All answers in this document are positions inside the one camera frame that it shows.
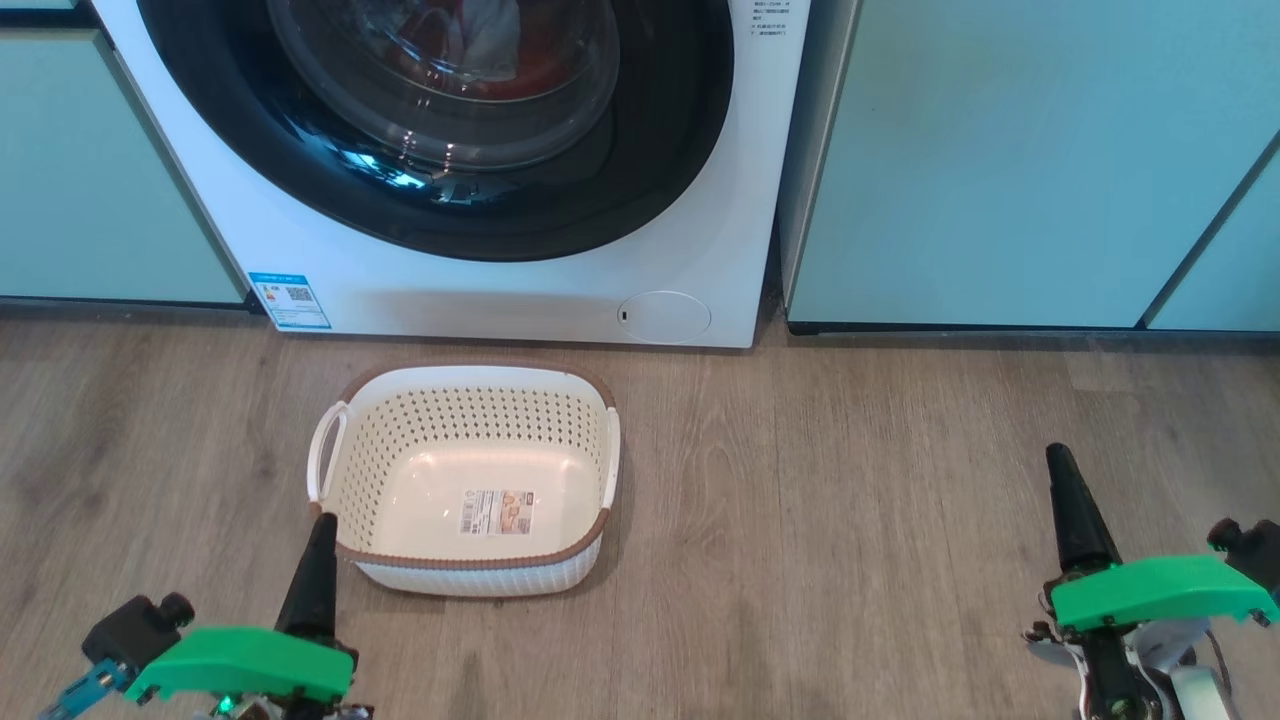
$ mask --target door glass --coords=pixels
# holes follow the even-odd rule
[[[530,165],[600,118],[618,74],[609,0],[269,0],[311,88],[402,156]]]

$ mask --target laundry basket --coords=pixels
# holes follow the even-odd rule
[[[554,593],[600,552],[621,432],[609,389],[568,368],[389,369],[353,382],[321,418],[307,495],[338,516],[339,556],[384,585]]]

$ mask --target sticker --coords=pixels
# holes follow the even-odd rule
[[[323,331],[333,328],[329,324],[329,318],[320,309],[315,293],[311,292],[311,284],[306,277],[250,273],[248,279],[253,283],[257,297],[278,327]]]
[[[751,35],[780,36],[787,33],[791,0],[754,0],[751,5]]]
[[[527,536],[534,527],[534,493],[520,489],[468,489],[462,493],[458,534]]]

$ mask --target light blue cabinet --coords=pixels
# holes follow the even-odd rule
[[[806,73],[847,28],[810,32]],[[1275,0],[863,0],[796,109],[788,320],[1134,327],[1280,127],[1277,37]]]
[[[1280,160],[1262,170],[1151,327],[1280,332]]]
[[[243,301],[99,31],[0,28],[0,296]]]
[[[0,10],[70,10],[79,0],[0,0]]]

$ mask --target washing machine door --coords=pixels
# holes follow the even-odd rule
[[[525,261],[655,218],[716,146],[727,0],[138,0],[187,99],[312,209]]]

